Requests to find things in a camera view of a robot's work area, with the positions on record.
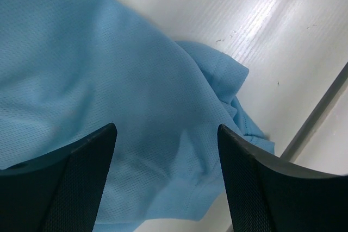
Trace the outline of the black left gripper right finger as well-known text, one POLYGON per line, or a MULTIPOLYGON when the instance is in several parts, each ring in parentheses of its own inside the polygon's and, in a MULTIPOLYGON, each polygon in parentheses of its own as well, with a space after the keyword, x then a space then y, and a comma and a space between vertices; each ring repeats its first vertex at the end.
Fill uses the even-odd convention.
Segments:
POLYGON ((217 140, 234 231, 347 231, 347 176, 287 162, 223 124, 217 140))

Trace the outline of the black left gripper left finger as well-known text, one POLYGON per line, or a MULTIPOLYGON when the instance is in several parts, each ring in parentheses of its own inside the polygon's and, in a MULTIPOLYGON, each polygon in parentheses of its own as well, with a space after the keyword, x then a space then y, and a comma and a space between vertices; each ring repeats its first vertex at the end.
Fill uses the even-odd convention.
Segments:
POLYGON ((92 231, 117 129, 1 170, 1 231, 92 231))

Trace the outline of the light blue mesh shorts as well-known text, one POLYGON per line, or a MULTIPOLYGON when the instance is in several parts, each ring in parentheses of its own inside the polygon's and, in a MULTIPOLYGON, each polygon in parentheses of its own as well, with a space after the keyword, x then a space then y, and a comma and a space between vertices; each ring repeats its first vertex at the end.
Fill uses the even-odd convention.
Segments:
POLYGON ((114 123, 95 230, 198 221, 224 189, 219 125, 274 152, 236 97, 247 75, 116 0, 1 0, 1 168, 114 123))

